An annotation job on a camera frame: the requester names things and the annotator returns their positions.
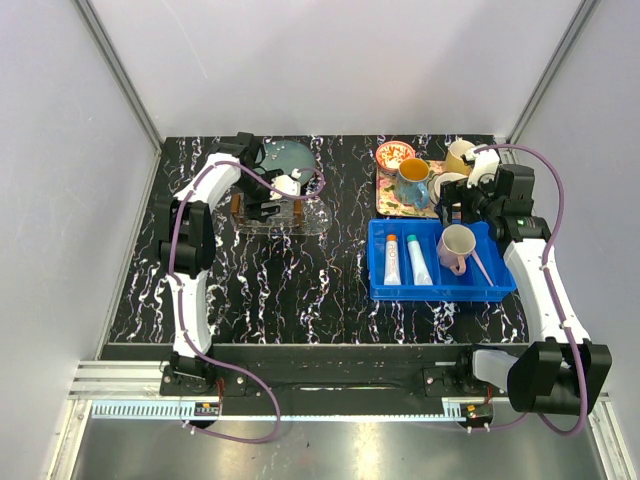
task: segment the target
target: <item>blue tray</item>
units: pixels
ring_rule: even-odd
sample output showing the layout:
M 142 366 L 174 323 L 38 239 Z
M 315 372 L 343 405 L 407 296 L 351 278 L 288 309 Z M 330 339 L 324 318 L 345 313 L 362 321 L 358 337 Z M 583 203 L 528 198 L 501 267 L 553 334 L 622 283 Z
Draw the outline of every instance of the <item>blue tray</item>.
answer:
M 443 228 L 438 220 L 371 220 L 367 255 L 371 298 L 396 301 L 501 301 L 516 289 L 516 283 L 504 264 L 498 247 L 489 238 L 489 225 L 478 222 L 468 227 L 476 236 L 476 252 L 493 280 L 493 287 L 489 286 L 471 257 L 467 259 L 466 273 L 459 277 L 440 265 L 436 246 Z M 398 238 L 402 285 L 384 285 L 384 250 L 387 235 L 390 234 L 395 234 Z M 418 237 L 433 285 L 413 284 L 411 260 L 407 250 L 407 236 L 411 234 Z

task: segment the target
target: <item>cup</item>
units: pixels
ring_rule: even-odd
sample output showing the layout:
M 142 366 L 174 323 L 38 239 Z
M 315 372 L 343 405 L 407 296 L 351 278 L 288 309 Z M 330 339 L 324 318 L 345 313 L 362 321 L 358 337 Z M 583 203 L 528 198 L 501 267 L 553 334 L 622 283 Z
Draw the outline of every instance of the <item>cup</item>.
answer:
M 466 259 L 476 248 L 476 236 L 464 225 L 449 225 L 442 232 L 438 242 L 440 265 L 450 269 L 454 275 L 467 271 Z
M 462 155 L 467 153 L 467 150 L 475 147 L 475 145 L 466 140 L 456 140 L 449 145 L 447 150 L 447 157 L 444 161 L 444 169 L 447 172 L 456 172 L 469 176 L 472 168 L 469 165 L 465 165 L 462 161 Z
M 396 199 L 405 205 L 425 208 L 429 203 L 427 179 L 429 164 L 419 158 L 407 158 L 400 163 L 396 175 Z
M 429 180 L 429 184 L 427 186 L 429 188 L 429 201 L 431 208 L 435 208 L 440 201 L 440 187 L 442 186 L 442 182 L 455 182 L 463 178 L 467 178 L 467 176 L 456 172 L 445 172 Z M 456 203 L 453 207 L 460 210 L 459 203 Z

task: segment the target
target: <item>black marble tabletop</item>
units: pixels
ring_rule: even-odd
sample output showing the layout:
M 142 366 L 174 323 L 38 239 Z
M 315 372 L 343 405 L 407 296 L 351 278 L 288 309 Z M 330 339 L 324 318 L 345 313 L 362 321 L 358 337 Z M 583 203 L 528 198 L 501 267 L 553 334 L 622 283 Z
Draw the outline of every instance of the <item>black marble tabletop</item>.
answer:
M 491 136 L 463 135 L 476 144 Z M 375 151 L 388 140 L 443 160 L 455 135 L 304 136 L 327 180 L 333 215 L 315 236 L 238 233 L 231 193 L 214 212 L 216 257 L 207 282 L 214 343 L 453 343 L 528 339 L 517 293 L 502 303 L 377 302 L 368 297 L 367 226 L 375 208 Z M 182 189 L 216 137 L 168 138 L 150 195 Z M 171 294 L 153 258 L 153 214 L 145 213 L 108 342 L 171 343 Z

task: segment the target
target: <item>white wall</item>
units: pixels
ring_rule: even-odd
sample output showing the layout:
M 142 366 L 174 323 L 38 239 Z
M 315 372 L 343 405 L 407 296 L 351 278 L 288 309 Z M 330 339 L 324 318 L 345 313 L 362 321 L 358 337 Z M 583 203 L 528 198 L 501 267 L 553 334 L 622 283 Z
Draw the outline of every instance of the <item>white wall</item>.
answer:
M 153 150 L 72 2 L 0 14 L 0 469 L 44 471 L 104 325 Z
M 640 3 L 602 2 L 520 143 L 560 171 L 566 213 L 559 268 L 582 323 L 613 354 L 609 390 L 640 466 Z M 528 165 L 535 161 L 518 158 Z M 556 188 L 536 169 L 536 208 L 555 219 Z
M 579 0 L 93 0 L 162 135 L 509 133 Z

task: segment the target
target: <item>patterned bowl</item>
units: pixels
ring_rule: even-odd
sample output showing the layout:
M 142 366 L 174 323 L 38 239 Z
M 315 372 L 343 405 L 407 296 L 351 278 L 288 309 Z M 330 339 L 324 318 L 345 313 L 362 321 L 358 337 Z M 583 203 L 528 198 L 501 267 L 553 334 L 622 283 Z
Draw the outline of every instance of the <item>patterned bowl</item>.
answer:
M 376 162 L 380 169 L 390 175 L 395 175 L 403 160 L 416 156 L 416 151 L 404 142 L 386 142 L 376 150 Z

